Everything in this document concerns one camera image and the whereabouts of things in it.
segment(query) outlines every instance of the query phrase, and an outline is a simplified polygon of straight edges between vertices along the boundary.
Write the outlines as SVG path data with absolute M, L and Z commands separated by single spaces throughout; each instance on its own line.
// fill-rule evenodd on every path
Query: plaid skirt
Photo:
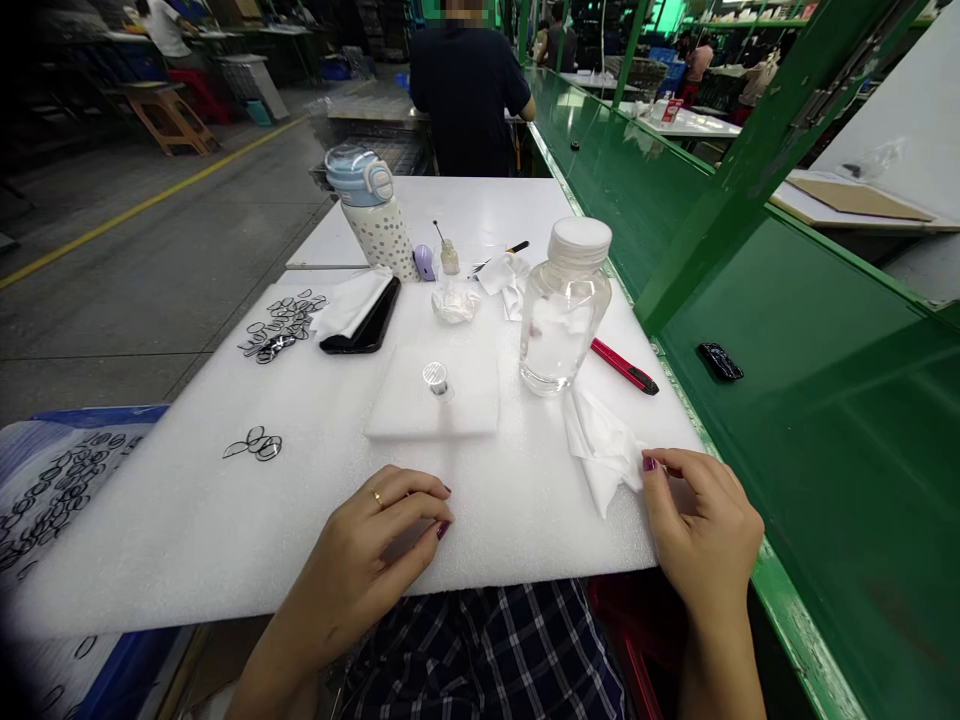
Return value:
M 624 718 L 573 580 L 404 598 L 347 671 L 341 718 Z

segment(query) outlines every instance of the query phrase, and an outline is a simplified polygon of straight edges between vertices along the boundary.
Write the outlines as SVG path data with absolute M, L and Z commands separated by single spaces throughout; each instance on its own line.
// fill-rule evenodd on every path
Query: woman's right hand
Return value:
M 763 520 L 728 465 L 692 450 L 644 450 L 643 487 L 660 565 L 700 629 L 745 619 Z M 678 512 L 667 474 L 686 480 L 696 514 Z

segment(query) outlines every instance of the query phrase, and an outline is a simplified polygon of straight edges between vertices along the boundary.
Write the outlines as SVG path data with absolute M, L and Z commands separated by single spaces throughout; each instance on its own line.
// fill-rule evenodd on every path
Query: clear plastic bottle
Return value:
M 613 233 L 599 220 L 570 217 L 550 233 L 547 261 L 530 273 L 520 330 L 520 377 L 541 396 L 573 383 L 610 304 L 600 267 Z

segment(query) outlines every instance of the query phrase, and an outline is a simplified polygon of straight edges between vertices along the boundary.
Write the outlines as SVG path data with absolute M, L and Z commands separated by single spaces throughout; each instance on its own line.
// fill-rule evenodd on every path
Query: white tissue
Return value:
M 477 273 L 477 280 L 488 295 L 501 293 L 507 320 L 519 321 L 523 315 L 523 292 L 527 288 L 530 265 L 516 253 L 499 255 Z
M 620 483 L 643 487 L 640 451 L 647 447 L 618 417 L 586 390 L 571 387 L 563 399 L 570 454 L 580 458 L 597 512 L 604 520 Z
M 472 282 L 445 283 L 434 288 L 430 294 L 433 314 L 451 325 L 473 320 L 482 299 Z
M 315 339 L 326 340 L 334 335 L 352 338 L 392 278 L 393 270 L 376 265 L 335 285 L 327 293 L 330 304 L 310 316 Z

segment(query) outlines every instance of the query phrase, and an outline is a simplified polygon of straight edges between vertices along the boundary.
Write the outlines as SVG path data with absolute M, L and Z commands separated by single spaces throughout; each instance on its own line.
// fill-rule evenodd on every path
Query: cardboard sheet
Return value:
M 806 180 L 789 178 L 788 183 L 811 197 L 816 198 L 837 212 L 853 213 L 855 215 L 875 215 L 877 217 L 898 218 L 902 220 L 918 220 L 931 222 L 932 215 L 918 210 L 883 193 L 864 185 L 843 185 L 840 183 L 824 182 L 821 180 Z

